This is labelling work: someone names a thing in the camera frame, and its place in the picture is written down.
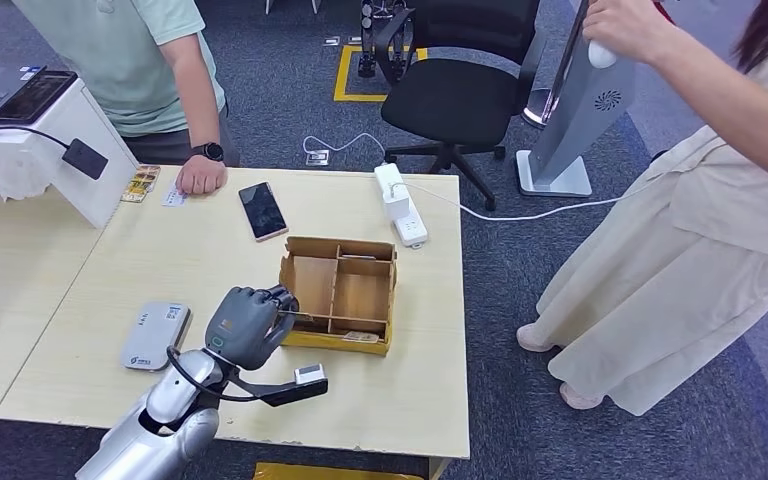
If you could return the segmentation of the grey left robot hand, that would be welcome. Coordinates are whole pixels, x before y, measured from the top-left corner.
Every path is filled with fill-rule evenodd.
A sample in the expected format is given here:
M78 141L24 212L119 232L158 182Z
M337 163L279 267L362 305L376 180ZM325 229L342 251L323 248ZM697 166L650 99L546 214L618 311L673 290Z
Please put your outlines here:
M298 300L282 285L233 287L207 325L206 350L244 370L258 370L292 331L298 311Z

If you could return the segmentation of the person's left hand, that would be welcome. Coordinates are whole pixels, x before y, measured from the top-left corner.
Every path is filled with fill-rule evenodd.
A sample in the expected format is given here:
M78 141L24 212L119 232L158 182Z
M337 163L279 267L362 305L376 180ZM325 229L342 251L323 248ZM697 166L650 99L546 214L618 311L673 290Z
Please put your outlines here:
M591 1L583 22L583 34L617 55L654 65L682 37L653 1Z
M182 194L208 195L221 189L226 182L227 167L223 162L193 155L181 167L175 186Z

